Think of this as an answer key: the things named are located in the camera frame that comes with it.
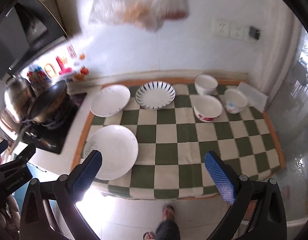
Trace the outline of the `white plate grey flowers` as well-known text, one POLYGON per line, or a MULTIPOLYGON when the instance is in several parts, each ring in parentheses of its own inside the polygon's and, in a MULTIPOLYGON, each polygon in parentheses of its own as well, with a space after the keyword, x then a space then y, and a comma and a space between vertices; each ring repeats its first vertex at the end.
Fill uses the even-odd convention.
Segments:
POLYGON ((91 151, 102 154, 102 166, 96 178, 114 180, 125 175, 138 157, 138 141, 131 130, 120 125, 109 125, 96 131, 84 146, 86 157, 91 151))

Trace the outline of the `white bowl red flowers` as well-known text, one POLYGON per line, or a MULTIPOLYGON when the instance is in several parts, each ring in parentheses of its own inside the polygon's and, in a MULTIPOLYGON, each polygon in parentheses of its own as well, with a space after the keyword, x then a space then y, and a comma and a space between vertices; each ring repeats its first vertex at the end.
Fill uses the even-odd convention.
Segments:
POLYGON ((194 102, 194 114, 202 122, 213 122, 223 112, 219 99, 211 95, 199 95, 194 102))

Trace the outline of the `white plate blue stripes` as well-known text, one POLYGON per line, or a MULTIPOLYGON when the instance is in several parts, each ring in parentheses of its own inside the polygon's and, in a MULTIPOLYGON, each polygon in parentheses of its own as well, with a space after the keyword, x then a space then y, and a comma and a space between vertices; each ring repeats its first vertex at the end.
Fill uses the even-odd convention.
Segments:
POLYGON ((136 102, 144 109, 159 110, 170 105, 176 97, 173 85, 164 81, 150 81, 135 93, 136 102))

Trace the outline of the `black stove top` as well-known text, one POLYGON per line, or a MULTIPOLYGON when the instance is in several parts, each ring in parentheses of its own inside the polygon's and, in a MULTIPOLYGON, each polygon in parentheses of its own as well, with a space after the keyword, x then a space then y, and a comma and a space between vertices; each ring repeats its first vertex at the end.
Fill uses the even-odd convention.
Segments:
POLYGON ((55 114, 46 122, 34 123, 25 131, 21 141, 54 154, 61 154, 70 127, 86 96, 87 93, 66 95, 55 114))

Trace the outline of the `steel cooking pot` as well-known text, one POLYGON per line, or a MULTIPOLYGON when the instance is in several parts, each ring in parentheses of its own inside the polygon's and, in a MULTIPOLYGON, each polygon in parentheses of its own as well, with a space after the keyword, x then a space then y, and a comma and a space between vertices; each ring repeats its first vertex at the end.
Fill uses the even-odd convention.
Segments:
POLYGON ((12 76, 6 81, 4 105, 15 123, 26 119, 27 111, 36 96, 30 83, 21 76, 12 76))

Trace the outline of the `black frying pan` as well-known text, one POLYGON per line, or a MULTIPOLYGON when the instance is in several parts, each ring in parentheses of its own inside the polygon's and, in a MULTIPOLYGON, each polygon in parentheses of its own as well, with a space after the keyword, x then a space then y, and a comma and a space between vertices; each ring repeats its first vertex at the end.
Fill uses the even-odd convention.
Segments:
POLYGON ((64 80, 58 81, 53 86, 44 91, 34 103, 31 104, 27 111, 26 119, 23 120, 24 126, 11 146, 12 153, 15 147, 23 139, 25 132, 33 126, 33 124, 41 124, 53 126, 63 115, 62 103, 67 97, 67 84, 64 80))

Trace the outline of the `person foot in sandal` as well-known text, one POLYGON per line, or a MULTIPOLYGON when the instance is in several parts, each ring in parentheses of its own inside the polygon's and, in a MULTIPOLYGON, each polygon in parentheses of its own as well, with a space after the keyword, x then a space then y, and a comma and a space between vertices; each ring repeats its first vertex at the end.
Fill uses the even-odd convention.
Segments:
POLYGON ((166 220, 175 220, 175 210, 171 205, 166 205, 163 207, 163 221, 166 220))

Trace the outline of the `green white checkered mat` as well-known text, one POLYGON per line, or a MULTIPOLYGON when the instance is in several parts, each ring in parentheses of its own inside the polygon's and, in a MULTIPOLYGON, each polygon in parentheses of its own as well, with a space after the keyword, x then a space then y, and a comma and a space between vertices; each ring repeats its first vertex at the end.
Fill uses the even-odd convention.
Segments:
POLYGON ((217 193, 204 166, 213 150, 236 173, 253 180, 269 178, 285 165, 269 119, 253 107, 239 114, 223 112, 215 122, 201 122, 194 114, 198 96, 192 82, 175 85, 176 98, 166 109, 141 108, 135 99, 109 118, 89 116, 79 152, 87 156, 87 141, 107 125, 130 129, 139 143, 138 158, 124 176, 95 184, 110 196, 129 199, 203 198, 217 193))

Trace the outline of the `colourful condiment items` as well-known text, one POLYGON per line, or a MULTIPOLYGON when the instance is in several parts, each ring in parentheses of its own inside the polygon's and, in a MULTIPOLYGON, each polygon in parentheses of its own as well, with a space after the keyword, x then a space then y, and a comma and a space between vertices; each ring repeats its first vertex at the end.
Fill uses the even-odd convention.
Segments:
POLYGON ((85 80, 90 73, 85 59, 85 53, 67 42, 38 57, 20 75, 40 93, 62 80, 67 84, 85 80))

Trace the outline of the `white bowl coloured dots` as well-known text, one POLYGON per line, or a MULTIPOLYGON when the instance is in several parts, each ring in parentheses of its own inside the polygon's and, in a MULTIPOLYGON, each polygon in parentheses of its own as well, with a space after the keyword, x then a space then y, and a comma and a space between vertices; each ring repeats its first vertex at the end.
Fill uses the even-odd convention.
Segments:
POLYGON ((248 106, 247 97, 238 89, 225 91, 225 109, 230 114, 239 114, 248 106))

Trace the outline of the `folded white cloth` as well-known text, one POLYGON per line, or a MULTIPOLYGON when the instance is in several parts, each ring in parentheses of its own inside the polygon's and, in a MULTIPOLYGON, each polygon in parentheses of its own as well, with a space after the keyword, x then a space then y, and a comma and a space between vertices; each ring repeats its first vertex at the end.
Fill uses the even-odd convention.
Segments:
POLYGON ((258 91, 254 87, 245 82, 238 85, 238 90, 241 91, 248 100, 250 106, 254 107, 257 111, 263 113, 266 107, 268 96, 258 91))

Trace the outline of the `black range hood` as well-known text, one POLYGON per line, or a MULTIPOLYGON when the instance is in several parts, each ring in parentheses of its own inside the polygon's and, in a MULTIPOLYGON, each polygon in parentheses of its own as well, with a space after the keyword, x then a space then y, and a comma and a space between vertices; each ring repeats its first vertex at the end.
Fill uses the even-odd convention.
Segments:
POLYGON ((18 0, 0 22, 0 80, 65 38, 65 30, 40 0, 18 0))

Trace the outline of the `hanging clear plastic bag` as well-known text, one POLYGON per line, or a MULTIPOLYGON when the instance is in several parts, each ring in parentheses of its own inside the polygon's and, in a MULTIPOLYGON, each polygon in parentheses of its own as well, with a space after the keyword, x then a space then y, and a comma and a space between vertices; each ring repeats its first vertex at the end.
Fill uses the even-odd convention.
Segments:
POLYGON ((89 22, 157 31, 166 20, 188 16, 187 0, 94 0, 89 22))

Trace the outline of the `black wall plug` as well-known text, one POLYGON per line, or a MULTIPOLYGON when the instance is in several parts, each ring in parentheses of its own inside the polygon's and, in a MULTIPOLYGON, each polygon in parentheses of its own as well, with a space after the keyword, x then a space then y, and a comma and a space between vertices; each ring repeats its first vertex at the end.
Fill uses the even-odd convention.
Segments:
POLYGON ((261 36, 261 30, 254 26, 250 26, 248 35, 251 39, 258 41, 261 36))

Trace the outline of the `white wall socket plate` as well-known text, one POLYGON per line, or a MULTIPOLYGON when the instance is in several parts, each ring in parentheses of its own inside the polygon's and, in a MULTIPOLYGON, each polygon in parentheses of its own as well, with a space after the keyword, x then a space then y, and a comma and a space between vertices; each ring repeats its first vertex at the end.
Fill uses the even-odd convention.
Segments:
POLYGON ((244 41, 247 38, 248 28, 236 22, 213 19, 211 33, 215 37, 231 38, 237 41, 244 41))

